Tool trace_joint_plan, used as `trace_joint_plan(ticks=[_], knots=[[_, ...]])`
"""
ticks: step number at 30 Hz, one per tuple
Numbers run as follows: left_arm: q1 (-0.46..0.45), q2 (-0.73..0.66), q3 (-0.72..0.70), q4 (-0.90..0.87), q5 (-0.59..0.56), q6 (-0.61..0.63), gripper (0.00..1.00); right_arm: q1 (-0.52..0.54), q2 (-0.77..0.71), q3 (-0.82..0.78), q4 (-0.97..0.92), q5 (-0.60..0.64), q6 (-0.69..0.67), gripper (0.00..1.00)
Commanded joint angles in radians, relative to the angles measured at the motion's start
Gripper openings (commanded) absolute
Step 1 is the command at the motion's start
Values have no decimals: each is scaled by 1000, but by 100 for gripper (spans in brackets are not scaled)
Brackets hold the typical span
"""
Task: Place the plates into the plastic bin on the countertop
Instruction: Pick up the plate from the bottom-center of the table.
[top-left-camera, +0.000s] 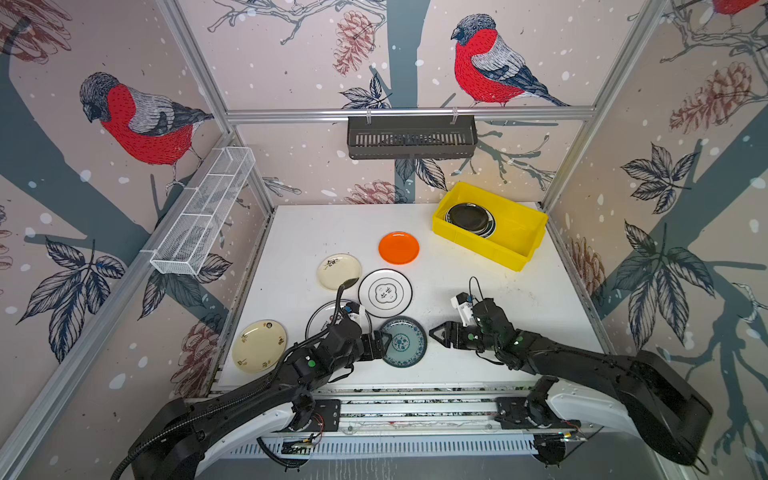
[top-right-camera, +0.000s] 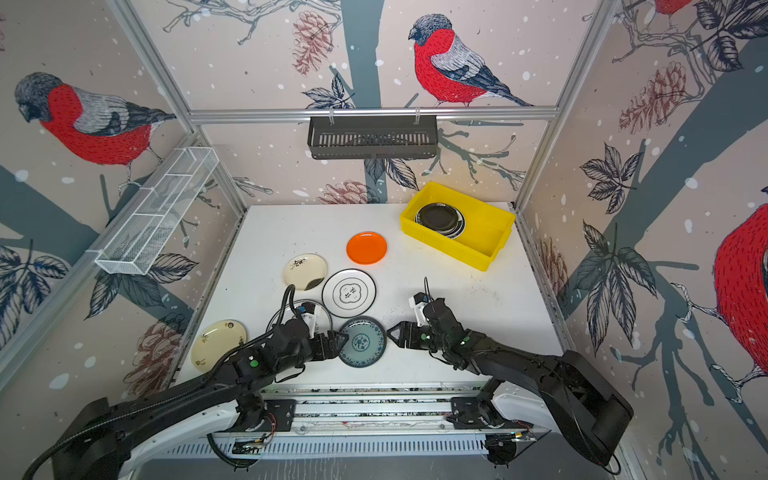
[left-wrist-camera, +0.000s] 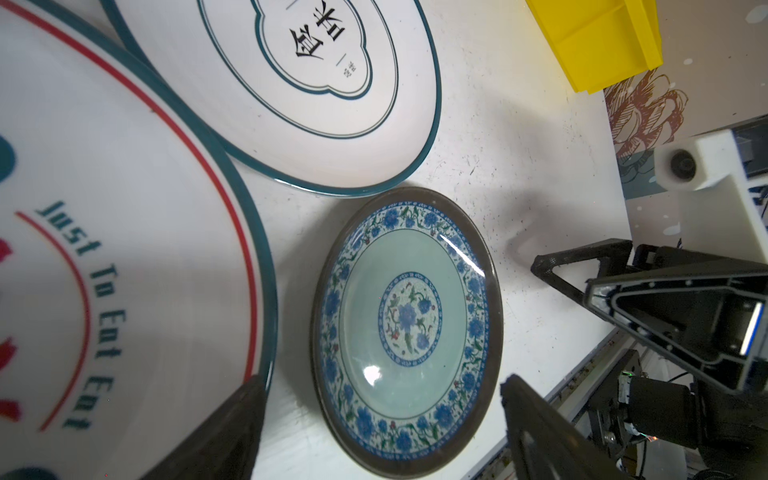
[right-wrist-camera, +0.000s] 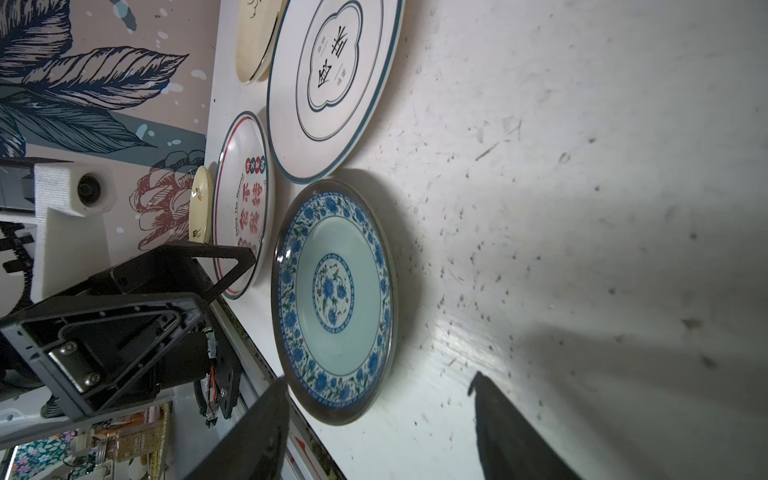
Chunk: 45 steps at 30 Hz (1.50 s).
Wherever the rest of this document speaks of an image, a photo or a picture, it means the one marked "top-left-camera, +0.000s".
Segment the teal patterned plate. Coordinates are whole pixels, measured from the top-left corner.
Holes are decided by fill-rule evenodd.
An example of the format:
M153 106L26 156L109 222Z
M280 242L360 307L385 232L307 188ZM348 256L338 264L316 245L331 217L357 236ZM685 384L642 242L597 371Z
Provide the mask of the teal patterned plate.
M406 316L387 320L380 328L383 360L396 368L409 368L424 357L427 350L427 334L414 319Z

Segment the white plate green cloud outline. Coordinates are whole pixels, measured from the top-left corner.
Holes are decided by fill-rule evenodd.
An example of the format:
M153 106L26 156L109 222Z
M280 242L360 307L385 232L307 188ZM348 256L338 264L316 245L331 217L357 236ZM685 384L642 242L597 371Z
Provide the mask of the white plate green cloud outline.
M378 269L366 275L358 287L361 306L371 316L391 318L403 314L413 301L410 280L394 269Z

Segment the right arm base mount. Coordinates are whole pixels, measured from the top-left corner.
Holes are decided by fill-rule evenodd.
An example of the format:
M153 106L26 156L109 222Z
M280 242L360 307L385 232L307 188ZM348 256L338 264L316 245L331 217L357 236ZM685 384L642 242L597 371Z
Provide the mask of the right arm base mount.
M558 382L553 376L543 376L526 397L497 397L497 412L493 419L503 430L564 428L579 430L579 420L567 420L549 406L550 389Z

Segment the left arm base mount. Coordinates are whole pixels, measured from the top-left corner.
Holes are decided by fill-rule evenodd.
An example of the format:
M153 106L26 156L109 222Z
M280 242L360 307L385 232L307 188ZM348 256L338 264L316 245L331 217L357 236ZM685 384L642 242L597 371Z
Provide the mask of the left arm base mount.
M326 433L337 432L341 420L341 401L339 399L316 399L312 392L300 389L291 403L294 414L284 433Z

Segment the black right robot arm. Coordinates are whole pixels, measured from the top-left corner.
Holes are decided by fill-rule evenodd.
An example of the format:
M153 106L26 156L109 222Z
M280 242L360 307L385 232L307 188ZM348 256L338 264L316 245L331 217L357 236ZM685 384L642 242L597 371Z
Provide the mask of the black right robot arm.
M516 328L492 298L469 291L451 304L461 319L430 329L433 340L538 378L527 396L496 399L494 419L502 428L577 430L595 423L639 437L676 464L698 461L713 409L658 355L611 355L558 343Z

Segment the orange plastic plate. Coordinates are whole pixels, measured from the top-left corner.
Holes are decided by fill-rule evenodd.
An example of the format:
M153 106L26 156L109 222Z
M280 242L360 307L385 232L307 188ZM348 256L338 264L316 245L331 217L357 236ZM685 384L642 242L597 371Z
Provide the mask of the orange plastic plate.
M393 265L405 265L417 258L420 244L411 234L397 231L386 234L379 242L381 258Z

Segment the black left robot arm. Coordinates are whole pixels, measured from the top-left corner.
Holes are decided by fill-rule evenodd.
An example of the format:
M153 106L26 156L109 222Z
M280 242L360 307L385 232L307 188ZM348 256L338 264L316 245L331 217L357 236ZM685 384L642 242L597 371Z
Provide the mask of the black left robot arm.
M304 427L313 416L314 391L372 357L369 336L336 300L329 326L287 348L265 376L213 399L164 405L112 476L130 470L136 479L193 479L251 436Z

